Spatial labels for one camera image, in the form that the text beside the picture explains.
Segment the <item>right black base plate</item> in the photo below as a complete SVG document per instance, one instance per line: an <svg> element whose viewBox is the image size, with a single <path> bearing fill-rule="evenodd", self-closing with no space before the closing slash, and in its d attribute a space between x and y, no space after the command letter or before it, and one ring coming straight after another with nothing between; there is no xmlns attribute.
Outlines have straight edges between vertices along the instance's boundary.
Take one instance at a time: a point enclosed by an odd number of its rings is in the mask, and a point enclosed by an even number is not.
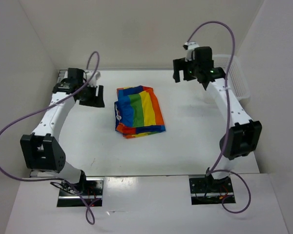
<svg viewBox="0 0 293 234"><path fill-rule="evenodd" d="M217 180L212 175L189 177L192 205L236 203L230 177Z"/></svg>

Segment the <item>white plastic basket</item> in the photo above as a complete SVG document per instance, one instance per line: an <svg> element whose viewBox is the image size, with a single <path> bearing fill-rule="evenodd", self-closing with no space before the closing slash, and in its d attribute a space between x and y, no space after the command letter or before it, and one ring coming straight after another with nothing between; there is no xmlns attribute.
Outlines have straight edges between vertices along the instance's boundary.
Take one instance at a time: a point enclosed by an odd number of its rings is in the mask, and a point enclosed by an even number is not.
<svg viewBox="0 0 293 234"><path fill-rule="evenodd" d="M221 67L225 72L230 62L231 55L217 54L212 56L215 67ZM250 98L250 90L242 71L239 60L236 56L233 57L229 69L228 84L239 101Z"/></svg>

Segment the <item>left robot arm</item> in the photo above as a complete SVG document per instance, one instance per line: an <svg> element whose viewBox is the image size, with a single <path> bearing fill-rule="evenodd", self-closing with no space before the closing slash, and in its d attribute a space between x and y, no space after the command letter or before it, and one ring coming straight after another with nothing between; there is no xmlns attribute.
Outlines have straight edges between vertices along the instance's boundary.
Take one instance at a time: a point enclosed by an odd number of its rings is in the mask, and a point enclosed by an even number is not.
<svg viewBox="0 0 293 234"><path fill-rule="evenodd" d="M83 170L66 161L59 136L70 110L76 102L89 107L103 108L104 88L97 85L100 72L69 68L63 79L52 90L50 109L38 126L20 139L25 164L28 169L48 173L64 179L59 188L67 193L84 194L90 187Z"/></svg>

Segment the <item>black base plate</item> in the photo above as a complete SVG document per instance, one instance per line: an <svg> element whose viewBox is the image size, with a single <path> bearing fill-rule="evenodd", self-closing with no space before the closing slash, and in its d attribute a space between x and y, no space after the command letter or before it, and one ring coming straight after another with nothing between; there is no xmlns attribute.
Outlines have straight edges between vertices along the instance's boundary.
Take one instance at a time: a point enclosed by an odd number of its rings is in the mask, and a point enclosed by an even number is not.
<svg viewBox="0 0 293 234"><path fill-rule="evenodd" d="M217 180L212 175L189 177L192 205L236 203L230 177Z"/></svg>
<svg viewBox="0 0 293 234"><path fill-rule="evenodd" d="M82 195L83 199L90 207L101 207L103 202L103 177L87 177L88 187L82 192L76 193L69 185L61 182L51 182L51 184L59 189L57 207L84 207L84 203L79 197Z"/></svg>

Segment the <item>rainbow striped shorts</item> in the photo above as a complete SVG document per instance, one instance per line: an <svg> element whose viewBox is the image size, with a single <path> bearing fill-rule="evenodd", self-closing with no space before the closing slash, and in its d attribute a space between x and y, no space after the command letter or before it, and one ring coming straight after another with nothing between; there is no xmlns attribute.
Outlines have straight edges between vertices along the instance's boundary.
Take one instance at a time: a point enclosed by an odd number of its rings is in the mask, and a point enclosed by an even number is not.
<svg viewBox="0 0 293 234"><path fill-rule="evenodd" d="M115 131L124 138L144 137L166 130L158 99L147 86L117 89Z"/></svg>

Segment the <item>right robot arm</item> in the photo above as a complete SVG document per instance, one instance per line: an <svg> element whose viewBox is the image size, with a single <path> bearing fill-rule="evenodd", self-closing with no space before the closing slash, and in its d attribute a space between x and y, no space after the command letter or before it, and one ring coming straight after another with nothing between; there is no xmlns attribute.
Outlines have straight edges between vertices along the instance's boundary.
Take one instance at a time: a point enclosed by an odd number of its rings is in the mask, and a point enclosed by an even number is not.
<svg viewBox="0 0 293 234"><path fill-rule="evenodd" d="M210 47L187 42L183 48L186 56L173 60L173 79L180 82L179 72L182 71L184 80L198 81L213 98L226 121L225 134L219 141L220 155L214 165L207 169L204 180L205 188L215 192L229 178L238 159L256 149L262 124L244 111L229 86L229 70L214 66Z"/></svg>

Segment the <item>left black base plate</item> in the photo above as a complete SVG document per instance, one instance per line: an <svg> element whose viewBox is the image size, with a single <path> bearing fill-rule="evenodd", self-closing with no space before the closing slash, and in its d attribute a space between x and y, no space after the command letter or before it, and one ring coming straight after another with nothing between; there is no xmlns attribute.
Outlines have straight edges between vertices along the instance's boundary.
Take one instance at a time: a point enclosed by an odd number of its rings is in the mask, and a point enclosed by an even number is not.
<svg viewBox="0 0 293 234"><path fill-rule="evenodd" d="M90 207L101 207L103 202L103 177L87 177L88 187L82 192L76 193L69 185L61 182L51 182L51 184L59 189L57 207L84 207L84 203L79 197L82 195L83 199Z"/></svg>

